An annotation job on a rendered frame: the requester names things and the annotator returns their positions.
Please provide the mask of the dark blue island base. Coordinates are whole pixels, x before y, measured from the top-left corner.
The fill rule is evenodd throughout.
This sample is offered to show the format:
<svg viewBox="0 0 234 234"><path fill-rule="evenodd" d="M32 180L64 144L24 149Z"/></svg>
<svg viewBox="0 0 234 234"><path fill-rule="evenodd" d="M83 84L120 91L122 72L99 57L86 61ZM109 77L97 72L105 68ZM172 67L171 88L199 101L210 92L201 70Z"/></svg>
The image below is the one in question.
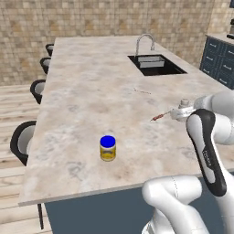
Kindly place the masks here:
<svg viewBox="0 0 234 234"><path fill-rule="evenodd" d="M202 217L209 234L224 234L218 203L204 178L199 181L201 197L190 205ZM144 201L143 186L48 202L46 210L53 234L142 234L154 215L154 207Z"/></svg>

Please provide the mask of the blue lid mayonnaise jar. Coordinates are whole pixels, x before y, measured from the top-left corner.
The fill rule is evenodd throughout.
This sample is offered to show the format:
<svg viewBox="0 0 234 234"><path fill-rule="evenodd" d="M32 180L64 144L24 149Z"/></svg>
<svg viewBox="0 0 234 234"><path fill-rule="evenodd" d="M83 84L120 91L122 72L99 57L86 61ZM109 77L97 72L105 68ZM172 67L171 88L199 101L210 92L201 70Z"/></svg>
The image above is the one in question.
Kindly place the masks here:
<svg viewBox="0 0 234 234"><path fill-rule="evenodd" d="M100 139L100 156L103 161L110 162L116 157L116 140L111 135Z"/></svg>

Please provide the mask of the thin reddish brown stick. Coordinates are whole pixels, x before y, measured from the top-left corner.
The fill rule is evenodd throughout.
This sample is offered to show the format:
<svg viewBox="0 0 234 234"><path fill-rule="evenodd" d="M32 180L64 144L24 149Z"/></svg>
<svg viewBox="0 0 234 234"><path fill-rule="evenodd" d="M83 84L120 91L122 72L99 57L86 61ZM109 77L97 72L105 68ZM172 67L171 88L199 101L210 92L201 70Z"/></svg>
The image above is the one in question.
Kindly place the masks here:
<svg viewBox="0 0 234 234"><path fill-rule="evenodd" d="M167 115L167 114L169 114L170 113L170 111L169 112L165 112L165 113L161 113L161 114L159 114L159 115L156 115L155 117L153 117L151 120L150 120L150 122L151 121L156 121L156 120L158 120L158 119L161 119L161 118L163 118L165 115Z"/></svg>

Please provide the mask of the black sink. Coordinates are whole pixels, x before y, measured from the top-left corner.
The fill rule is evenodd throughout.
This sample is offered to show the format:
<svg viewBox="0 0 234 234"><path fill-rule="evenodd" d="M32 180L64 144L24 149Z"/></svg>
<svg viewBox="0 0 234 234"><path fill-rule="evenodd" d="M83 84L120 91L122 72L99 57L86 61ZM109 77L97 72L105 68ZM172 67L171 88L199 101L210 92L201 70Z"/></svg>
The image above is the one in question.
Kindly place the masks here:
<svg viewBox="0 0 234 234"><path fill-rule="evenodd" d="M129 59L144 76L186 74L183 69L162 54L129 56Z"/></svg>

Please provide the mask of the black countertop appliance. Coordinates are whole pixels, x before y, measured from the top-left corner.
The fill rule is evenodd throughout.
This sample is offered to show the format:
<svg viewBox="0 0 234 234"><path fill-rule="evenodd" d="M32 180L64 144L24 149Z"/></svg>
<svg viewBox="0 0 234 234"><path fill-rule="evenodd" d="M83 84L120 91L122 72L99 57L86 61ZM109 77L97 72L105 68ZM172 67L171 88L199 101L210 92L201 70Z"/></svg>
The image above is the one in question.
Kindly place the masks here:
<svg viewBox="0 0 234 234"><path fill-rule="evenodd" d="M227 34L227 38L234 39L234 18L232 18L230 21L230 30Z"/></svg>

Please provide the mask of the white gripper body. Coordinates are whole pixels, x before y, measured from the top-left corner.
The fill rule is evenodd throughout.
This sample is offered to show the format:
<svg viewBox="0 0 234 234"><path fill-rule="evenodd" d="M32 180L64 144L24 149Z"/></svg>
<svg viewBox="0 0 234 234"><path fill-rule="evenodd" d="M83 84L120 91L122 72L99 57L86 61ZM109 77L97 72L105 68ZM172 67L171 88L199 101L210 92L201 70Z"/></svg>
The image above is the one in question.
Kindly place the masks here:
<svg viewBox="0 0 234 234"><path fill-rule="evenodd" d="M185 122L187 117L195 110L196 109L193 106L173 109L170 111L170 116L172 120L176 120L178 122Z"/></svg>

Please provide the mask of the silver curved tap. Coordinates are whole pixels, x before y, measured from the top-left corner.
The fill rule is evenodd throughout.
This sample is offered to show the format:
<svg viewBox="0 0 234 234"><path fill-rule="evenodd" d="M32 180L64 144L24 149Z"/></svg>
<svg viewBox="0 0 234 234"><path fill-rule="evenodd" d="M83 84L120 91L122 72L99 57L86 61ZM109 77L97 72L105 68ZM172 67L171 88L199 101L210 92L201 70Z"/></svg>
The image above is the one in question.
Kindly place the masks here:
<svg viewBox="0 0 234 234"><path fill-rule="evenodd" d="M151 50L154 50L154 43L155 43L155 40L154 40L154 36L149 34L149 33L145 33L145 34L142 34L140 35L138 38L137 38L137 41L136 41L136 50L135 50L135 56L137 57L138 54L139 54L139 48L140 48L140 41L143 37L148 37L151 39Z"/></svg>

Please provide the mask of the dark blue drawer cabinets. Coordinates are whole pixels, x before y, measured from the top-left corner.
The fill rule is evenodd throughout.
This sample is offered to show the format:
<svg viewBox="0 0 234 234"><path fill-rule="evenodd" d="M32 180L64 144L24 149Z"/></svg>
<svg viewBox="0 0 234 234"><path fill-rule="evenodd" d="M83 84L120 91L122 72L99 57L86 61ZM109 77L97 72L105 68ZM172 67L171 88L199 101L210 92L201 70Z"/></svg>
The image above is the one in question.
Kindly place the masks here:
<svg viewBox="0 0 234 234"><path fill-rule="evenodd" d="M234 90L234 41L207 36L199 69Z"/></svg>

